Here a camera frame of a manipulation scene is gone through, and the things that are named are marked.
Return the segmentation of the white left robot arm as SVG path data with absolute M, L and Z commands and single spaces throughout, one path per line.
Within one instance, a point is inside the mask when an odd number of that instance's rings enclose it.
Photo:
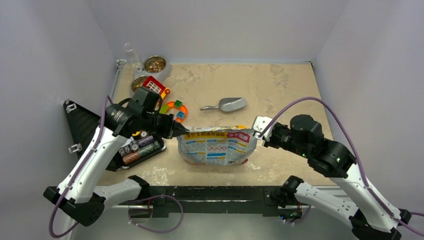
M 88 227 L 108 208 L 124 202 L 142 205 L 151 198 L 150 185 L 136 175 L 110 186 L 98 186 L 97 183 L 113 157 L 135 132 L 146 131 L 163 139 L 189 132 L 172 114 L 157 110 L 160 101 L 158 93 L 142 87 L 133 97 L 104 107 L 93 138 L 77 164 L 58 186 L 49 186 L 43 193 L 54 204 L 51 222 L 61 209 L 76 223 Z

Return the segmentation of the silver metal scoop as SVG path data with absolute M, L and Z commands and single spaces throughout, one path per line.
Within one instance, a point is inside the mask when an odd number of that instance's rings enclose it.
M 219 101 L 218 105 L 207 105 L 201 107 L 199 110 L 205 111 L 218 109 L 222 113 L 233 113 L 245 108 L 246 106 L 247 102 L 244 97 L 225 97 Z

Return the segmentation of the colourful pet food bag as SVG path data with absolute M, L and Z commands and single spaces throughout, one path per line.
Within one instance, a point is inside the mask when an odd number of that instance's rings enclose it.
M 255 131 L 243 125 L 192 128 L 178 136 L 178 152 L 192 165 L 233 166 L 247 162 L 257 147 Z

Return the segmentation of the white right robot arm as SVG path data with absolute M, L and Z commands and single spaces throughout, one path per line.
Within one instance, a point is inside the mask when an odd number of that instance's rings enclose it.
M 391 205 L 365 176 L 357 159 L 340 142 L 324 137 L 322 126 L 311 116 L 294 116 L 289 125 L 273 123 L 269 117 L 258 116 L 253 124 L 256 137 L 264 147 L 281 148 L 304 157 L 316 172 L 337 184 L 348 196 L 341 199 L 313 187 L 294 175 L 270 194 L 282 207 L 304 203 L 333 216 L 350 227 L 360 240 L 399 240 L 401 223 L 407 224 L 411 213 Z

